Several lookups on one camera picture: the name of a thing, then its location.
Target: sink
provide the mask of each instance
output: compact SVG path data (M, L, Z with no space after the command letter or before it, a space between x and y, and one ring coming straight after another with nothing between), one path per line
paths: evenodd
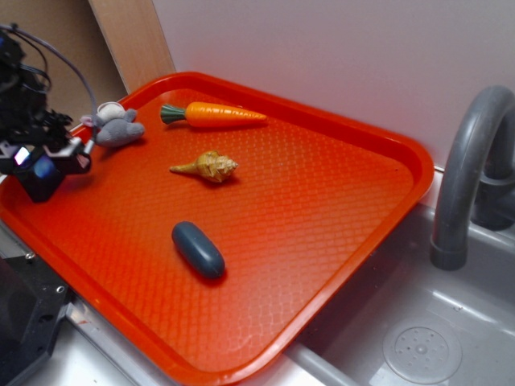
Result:
M334 384L515 384L515 242L472 225L467 264L437 269L433 218L418 205L297 338Z

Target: orange carrot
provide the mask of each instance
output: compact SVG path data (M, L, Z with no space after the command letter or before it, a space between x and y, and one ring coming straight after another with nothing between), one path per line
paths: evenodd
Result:
M261 123L266 115L226 105L192 102L187 108L164 105L161 120L164 123L186 120L193 127L223 127Z

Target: dark blue soap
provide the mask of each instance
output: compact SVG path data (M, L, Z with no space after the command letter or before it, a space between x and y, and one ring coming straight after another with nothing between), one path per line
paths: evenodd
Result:
M220 251L193 223L177 223L171 231L171 239L186 261L202 276L217 279L224 274L225 261Z

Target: stuffed mouse toy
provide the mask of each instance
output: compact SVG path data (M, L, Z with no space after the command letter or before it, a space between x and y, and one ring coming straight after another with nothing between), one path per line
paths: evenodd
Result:
M88 127L95 125L100 130L95 141L99 146L119 147L137 140L145 133L141 123L133 123L135 118L136 110L125 111L117 102L106 102L98 106L97 115L84 115L80 121Z

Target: mouse ear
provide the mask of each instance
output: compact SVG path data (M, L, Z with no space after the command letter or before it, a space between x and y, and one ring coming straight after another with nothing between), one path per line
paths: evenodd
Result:
M83 115L80 117L80 123L84 126L93 127L93 117L91 115Z

